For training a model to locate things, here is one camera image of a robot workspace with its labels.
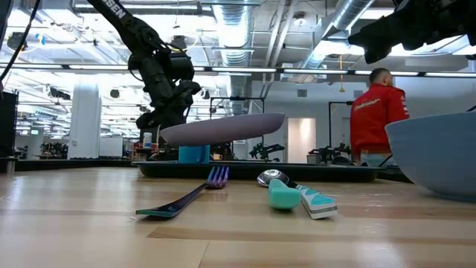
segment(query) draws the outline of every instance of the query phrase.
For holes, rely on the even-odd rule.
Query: blue container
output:
[[[178,149],[178,163],[208,164],[210,163],[210,145],[181,146]]]

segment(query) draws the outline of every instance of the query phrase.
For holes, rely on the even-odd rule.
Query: wooden table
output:
[[[134,215],[201,183],[134,168],[0,176],[0,267],[476,267],[476,205],[401,182],[308,183],[337,199],[330,220],[273,211],[241,181],[174,220]]]

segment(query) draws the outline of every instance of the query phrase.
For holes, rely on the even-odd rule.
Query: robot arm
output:
[[[184,124],[184,111],[193,104],[192,95],[201,90],[192,82],[192,61],[184,52],[172,53],[146,22],[134,17],[118,0],[88,0],[118,31],[132,52],[129,70],[139,70],[144,91],[152,100],[153,112],[143,114],[136,124],[139,129],[161,126],[161,129]]]
[[[452,36],[467,34],[476,45],[475,0],[393,0],[395,11],[363,27],[349,43],[365,50],[367,63],[384,59],[393,46],[415,50]]]

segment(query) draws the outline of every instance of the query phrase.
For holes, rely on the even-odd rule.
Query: blue bowl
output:
[[[438,196],[476,202],[476,112],[435,115],[385,127],[395,162]]]

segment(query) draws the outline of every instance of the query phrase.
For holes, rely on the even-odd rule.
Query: purple plate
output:
[[[286,115],[238,115],[168,127],[161,131],[171,145],[198,146],[256,138],[273,133],[283,125]]]

